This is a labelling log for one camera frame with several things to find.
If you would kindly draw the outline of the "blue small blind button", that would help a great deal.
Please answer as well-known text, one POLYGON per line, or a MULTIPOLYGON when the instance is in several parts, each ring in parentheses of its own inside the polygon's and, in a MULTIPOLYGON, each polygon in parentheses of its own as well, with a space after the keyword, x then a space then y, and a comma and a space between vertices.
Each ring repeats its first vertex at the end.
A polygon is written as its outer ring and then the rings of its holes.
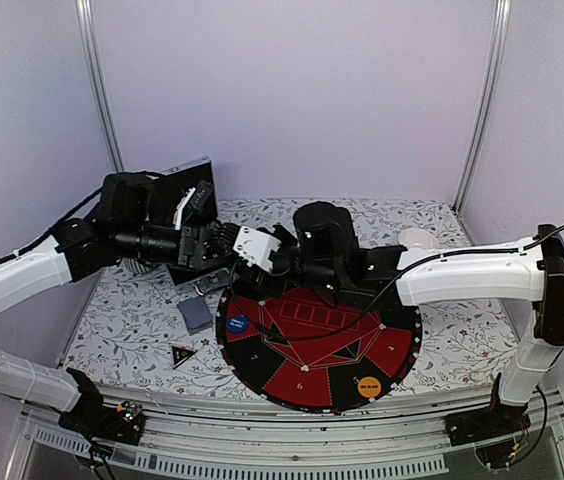
POLYGON ((227 319, 226 328, 232 334, 241 334, 247 330, 249 321, 244 315, 236 315, 227 319))

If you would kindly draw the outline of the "orange big blind button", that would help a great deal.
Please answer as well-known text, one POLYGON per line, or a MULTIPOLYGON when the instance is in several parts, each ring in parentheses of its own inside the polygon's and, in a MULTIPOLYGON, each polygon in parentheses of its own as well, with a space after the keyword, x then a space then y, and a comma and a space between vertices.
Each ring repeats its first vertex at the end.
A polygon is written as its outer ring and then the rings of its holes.
POLYGON ((357 390, 364 398, 376 398, 382 391, 382 384, 377 378, 366 376, 357 382, 357 390))

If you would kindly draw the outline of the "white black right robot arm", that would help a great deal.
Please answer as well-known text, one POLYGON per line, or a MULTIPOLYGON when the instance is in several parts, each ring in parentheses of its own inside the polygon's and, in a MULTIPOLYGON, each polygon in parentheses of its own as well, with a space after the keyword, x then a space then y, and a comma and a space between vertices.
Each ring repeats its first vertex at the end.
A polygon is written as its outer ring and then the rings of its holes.
POLYGON ((559 228, 541 225, 535 236, 483 247, 426 249, 395 245, 363 249, 349 211, 308 203, 293 215, 295 231, 237 228, 232 253, 246 265, 243 278, 268 295, 288 285, 329 292, 358 310, 347 332, 377 311, 398 319, 438 301, 525 300, 533 313, 527 330, 495 381, 494 402, 479 427, 499 436, 514 424, 544 374, 564 348, 564 241, 559 228))

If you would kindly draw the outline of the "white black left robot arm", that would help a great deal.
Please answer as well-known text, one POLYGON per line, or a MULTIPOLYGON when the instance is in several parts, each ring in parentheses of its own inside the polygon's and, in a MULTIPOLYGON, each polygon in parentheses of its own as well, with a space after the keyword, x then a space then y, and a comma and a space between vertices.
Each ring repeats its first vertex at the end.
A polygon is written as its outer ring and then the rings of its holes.
MULTIPOLYGON (((31 243, 0 258, 0 314, 126 259, 192 279, 231 254, 218 246, 215 188, 184 173, 126 172, 103 184, 31 243)), ((0 394, 71 412, 90 434, 110 426, 101 394, 80 371, 47 368, 0 349, 0 394)))

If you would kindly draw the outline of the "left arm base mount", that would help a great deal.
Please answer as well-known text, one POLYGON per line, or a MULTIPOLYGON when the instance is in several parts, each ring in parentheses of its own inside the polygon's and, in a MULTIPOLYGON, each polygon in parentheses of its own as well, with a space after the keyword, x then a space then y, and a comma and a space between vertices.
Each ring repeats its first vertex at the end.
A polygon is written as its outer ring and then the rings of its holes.
POLYGON ((126 400, 115 407, 106 406, 100 391, 83 372, 72 368, 67 372, 77 382, 80 396, 70 411, 59 413, 58 425, 86 439, 138 446, 146 424, 142 405, 126 400))

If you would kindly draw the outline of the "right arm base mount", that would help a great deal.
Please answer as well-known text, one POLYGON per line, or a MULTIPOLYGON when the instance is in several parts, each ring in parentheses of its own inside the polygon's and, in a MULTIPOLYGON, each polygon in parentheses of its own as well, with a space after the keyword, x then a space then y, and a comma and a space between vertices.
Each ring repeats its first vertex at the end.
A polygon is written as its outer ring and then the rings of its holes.
POLYGON ((477 459, 483 466, 496 470, 511 465, 521 443, 514 439, 514 435, 524 437, 531 422, 526 406, 511 407, 502 405, 499 400, 491 400, 486 407, 445 416, 444 425, 452 446, 475 444, 506 436, 505 441, 475 450, 477 459))

